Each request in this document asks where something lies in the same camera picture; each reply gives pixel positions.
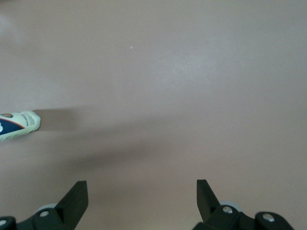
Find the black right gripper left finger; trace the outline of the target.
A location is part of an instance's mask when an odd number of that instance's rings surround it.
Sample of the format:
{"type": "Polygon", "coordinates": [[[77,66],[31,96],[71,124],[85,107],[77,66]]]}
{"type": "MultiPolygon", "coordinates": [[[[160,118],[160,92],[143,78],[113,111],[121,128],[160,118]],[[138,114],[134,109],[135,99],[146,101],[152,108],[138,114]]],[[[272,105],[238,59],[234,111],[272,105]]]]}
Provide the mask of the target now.
{"type": "Polygon", "coordinates": [[[13,216],[1,216],[2,230],[74,230],[88,207],[86,181],[77,181],[56,204],[44,205],[31,217],[17,222],[13,216]]]}

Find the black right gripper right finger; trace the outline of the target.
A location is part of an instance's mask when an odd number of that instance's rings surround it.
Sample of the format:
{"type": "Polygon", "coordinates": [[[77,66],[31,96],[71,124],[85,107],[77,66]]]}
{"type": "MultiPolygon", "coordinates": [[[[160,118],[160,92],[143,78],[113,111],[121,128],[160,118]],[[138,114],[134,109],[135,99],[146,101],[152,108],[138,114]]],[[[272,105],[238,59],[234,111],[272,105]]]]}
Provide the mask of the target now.
{"type": "Polygon", "coordinates": [[[251,218],[232,202],[220,202],[207,180],[197,181],[197,207],[202,221],[195,230],[292,230],[279,214],[263,211],[251,218]]]}

